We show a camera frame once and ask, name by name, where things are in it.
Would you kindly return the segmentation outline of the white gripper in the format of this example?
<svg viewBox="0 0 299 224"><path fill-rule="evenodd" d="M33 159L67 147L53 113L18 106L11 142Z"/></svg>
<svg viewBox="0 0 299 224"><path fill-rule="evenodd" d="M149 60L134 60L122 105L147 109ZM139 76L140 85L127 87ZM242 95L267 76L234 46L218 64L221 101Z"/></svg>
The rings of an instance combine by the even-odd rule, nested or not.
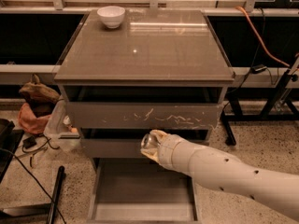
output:
<svg viewBox="0 0 299 224"><path fill-rule="evenodd" d="M167 134L162 130L151 130L158 141L158 151L155 148L141 149L141 153L149 159L158 162L163 168L188 173L189 160L194 152L194 144L175 134Z"/></svg>

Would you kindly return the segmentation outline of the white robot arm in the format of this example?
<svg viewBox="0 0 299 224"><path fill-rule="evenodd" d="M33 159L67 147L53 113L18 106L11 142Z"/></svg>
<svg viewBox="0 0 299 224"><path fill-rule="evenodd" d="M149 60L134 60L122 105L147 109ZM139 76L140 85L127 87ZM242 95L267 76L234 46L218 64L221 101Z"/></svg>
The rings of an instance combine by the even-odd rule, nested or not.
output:
<svg viewBox="0 0 299 224"><path fill-rule="evenodd" d="M160 130L147 133L140 152L163 168L183 173L206 189L251 198L299 220L299 176L254 167L237 156Z"/></svg>

